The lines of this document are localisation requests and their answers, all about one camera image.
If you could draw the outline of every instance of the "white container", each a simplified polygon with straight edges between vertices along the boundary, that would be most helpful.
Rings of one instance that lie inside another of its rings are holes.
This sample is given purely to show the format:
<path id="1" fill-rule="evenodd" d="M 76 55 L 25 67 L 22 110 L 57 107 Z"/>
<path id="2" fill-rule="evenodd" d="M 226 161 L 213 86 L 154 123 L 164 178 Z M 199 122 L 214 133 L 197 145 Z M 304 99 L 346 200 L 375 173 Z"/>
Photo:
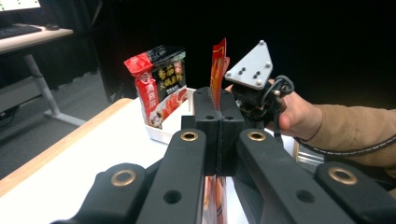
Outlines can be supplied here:
<path id="1" fill-rule="evenodd" d="M 146 125 L 146 130 L 150 139 L 169 144 L 175 132 L 181 129 L 181 116 L 193 115 L 192 94 L 195 89 L 187 88 L 187 100 L 181 104 L 166 120 L 163 121 L 162 129 Z"/>

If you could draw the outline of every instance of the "brown sleeve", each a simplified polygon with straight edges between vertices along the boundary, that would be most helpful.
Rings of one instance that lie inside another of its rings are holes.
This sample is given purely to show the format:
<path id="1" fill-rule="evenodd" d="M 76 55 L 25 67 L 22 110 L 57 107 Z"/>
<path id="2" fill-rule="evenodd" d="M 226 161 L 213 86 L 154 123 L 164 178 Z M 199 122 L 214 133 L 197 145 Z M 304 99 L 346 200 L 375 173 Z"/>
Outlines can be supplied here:
<path id="1" fill-rule="evenodd" d="M 317 105 L 323 113 L 318 133 L 309 146 L 333 151 L 348 151 L 370 147 L 396 134 L 396 110 L 363 106 Z M 396 177 L 396 143 L 378 151 L 347 157 L 364 165 L 386 169 Z"/>

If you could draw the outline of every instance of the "keyboard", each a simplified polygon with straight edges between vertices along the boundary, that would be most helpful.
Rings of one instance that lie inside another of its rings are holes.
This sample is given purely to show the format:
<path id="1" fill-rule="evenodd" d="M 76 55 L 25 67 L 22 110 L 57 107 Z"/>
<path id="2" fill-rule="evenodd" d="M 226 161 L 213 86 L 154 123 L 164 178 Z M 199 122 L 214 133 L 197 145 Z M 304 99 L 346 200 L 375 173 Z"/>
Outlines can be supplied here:
<path id="1" fill-rule="evenodd" d="M 0 39 L 5 39 L 18 35 L 28 35 L 40 31 L 40 28 L 30 25 L 11 25 L 8 27 L 0 28 Z"/>

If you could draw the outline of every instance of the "desk leg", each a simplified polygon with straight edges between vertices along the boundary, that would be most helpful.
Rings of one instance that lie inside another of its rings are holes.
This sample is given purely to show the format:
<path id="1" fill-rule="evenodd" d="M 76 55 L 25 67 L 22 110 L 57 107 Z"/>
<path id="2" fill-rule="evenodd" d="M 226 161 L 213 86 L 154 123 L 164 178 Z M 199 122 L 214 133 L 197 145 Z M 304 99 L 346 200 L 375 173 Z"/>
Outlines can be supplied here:
<path id="1" fill-rule="evenodd" d="M 46 80 L 43 78 L 43 75 L 41 75 L 41 72 L 38 69 L 37 64 L 35 63 L 35 59 L 33 58 L 33 56 L 31 54 L 26 55 L 24 56 L 24 60 L 26 61 L 30 71 L 32 72 L 35 84 L 37 85 L 43 97 L 46 99 L 47 103 L 49 103 L 50 111 L 46 111 L 45 114 L 54 119 L 58 119 L 76 126 L 81 126 L 83 123 L 85 123 L 85 120 L 76 119 L 74 117 L 61 113 L 61 110 L 56 104 L 52 93 L 50 92 L 50 88 L 48 87 Z"/>

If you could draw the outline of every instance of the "desk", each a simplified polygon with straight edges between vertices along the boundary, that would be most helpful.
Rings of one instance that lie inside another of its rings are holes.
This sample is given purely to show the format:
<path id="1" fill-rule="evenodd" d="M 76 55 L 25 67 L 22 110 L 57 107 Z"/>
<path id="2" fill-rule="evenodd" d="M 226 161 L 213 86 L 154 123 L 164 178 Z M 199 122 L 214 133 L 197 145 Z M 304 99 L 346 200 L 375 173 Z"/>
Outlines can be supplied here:
<path id="1" fill-rule="evenodd" d="M 73 34 L 72 30 L 59 29 L 56 31 L 48 31 L 44 27 L 41 32 L 32 33 L 29 35 L 19 35 L 11 38 L 0 40 L 0 58 L 9 57 L 15 54 L 23 55 L 32 76 L 28 77 L 18 83 L 0 89 L 0 111 L 7 110 L 12 106 L 24 103 L 39 94 L 42 94 L 45 100 L 49 103 L 49 111 L 45 114 L 54 119 L 68 122 L 80 126 L 85 121 L 76 119 L 66 114 L 61 113 L 57 106 L 46 80 L 40 73 L 35 59 L 31 54 L 31 50 L 40 48 L 55 40 Z"/>
<path id="2" fill-rule="evenodd" d="M 293 147 L 284 138 L 285 148 Z M 123 162 L 148 168 L 167 145 L 149 138 L 139 100 L 121 99 L 0 180 L 0 223 L 50 223 L 72 217 L 95 176 Z M 247 223 L 227 179 L 229 223 Z"/>

